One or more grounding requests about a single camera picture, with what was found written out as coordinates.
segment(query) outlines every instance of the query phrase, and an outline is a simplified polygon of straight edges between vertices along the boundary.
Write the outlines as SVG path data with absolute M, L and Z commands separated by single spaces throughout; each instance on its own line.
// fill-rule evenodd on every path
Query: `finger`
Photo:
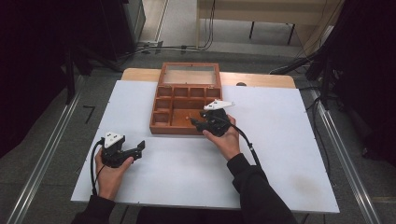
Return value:
M 228 119 L 230 120 L 231 124 L 235 125 L 236 124 L 236 119 L 233 116 L 231 116 L 231 115 L 227 115 L 227 116 L 228 116 Z
M 213 135 L 210 131 L 208 130 L 203 130 L 202 133 L 204 134 L 204 136 L 209 139 L 211 142 L 214 141 L 214 139 L 216 138 L 215 135 Z
M 126 159 L 126 160 L 122 163 L 122 166 L 120 167 L 121 170 L 122 170 L 123 172 L 125 172 L 125 171 L 132 165 L 133 162 L 134 162 L 134 158 L 133 158 L 133 157 L 129 157 L 128 159 Z
M 99 149 L 98 153 L 95 156 L 96 166 L 103 166 L 102 163 L 102 148 Z

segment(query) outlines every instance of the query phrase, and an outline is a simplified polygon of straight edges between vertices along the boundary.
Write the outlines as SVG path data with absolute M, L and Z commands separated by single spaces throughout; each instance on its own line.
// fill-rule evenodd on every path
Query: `wooden table edge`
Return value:
M 158 82 L 160 73 L 161 69 L 127 68 L 121 80 Z M 296 88 L 293 78 L 287 75 L 220 72 L 220 78 L 222 85 L 234 86 L 238 82 L 243 82 L 249 87 Z

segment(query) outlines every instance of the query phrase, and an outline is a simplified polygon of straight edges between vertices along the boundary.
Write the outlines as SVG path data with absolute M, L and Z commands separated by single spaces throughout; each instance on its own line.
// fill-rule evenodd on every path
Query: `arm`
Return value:
M 96 175 L 99 183 L 98 196 L 92 195 L 87 208 L 76 214 L 72 221 L 78 223 L 108 223 L 114 206 L 114 199 L 119 191 L 123 174 L 134 162 L 134 158 L 128 158 L 119 168 L 104 166 L 102 163 L 102 149 L 95 156 Z
M 229 116 L 230 122 L 235 119 Z M 240 193 L 242 214 L 246 223 L 297 223 L 289 208 L 268 183 L 264 171 L 248 163 L 239 148 L 239 133 L 231 127 L 222 137 L 203 131 L 228 161 L 234 176 L 233 185 Z

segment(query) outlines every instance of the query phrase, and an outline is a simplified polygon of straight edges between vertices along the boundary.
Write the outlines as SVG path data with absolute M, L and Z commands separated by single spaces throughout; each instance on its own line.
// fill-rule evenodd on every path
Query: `handheld controller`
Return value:
M 112 168 L 120 167 L 129 157 L 133 157 L 134 161 L 142 158 L 142 151 L 146 147 L 145 141 L 142 141 L 136 148 L 122 151 L 125 136 L 117 133 L 106 133 L 106 137 L 102 137 L 102 142 L 105 142 L 103 144 L 102 163 Z
M 215 100 L 211 104 L 204 106 L 204 111 L 200 111 L 200 116 L 206 119 L 206 121 L 201 122 L 197 119 L 190 118 L 191 124 L 195 126 L 198 132 L 208 130 L 213 135 L 221 137 L 231 126 L 230 120 L 223 109 L 230 105 L 234 105 L 234 103 Z

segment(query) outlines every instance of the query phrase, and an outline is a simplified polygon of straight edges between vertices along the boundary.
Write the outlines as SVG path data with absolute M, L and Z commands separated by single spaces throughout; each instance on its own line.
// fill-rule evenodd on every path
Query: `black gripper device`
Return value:
M 142 158 L 142 151 L 146 147 L 146 142 L 142 141 L 137 145 L 136 148 L 122 151 L 122 143 L 125 142 L 125 136 L 122 137 L 121 140 L 119 140 L 117 143 L 113 144 L 112 146 L 106 148 L 103 147 L 102 151 L 102 163 L 106 166 L 112 167 L 112 168 L 118 168 L 120 167 L 126 159 L 133 157 L 134 161 L 137 159 Z
M 200 111 L 201 118 L 206 119 L 206 121 L 201 122 L 197 119 L 190 118 L 191 124 L 195 126 L 198 132 L 203 130 L 210 131 L 213 135 L 217 137 L 222 137 L 230 128 L 230 120 L 228 119 L 225 110 L 207 110 Z

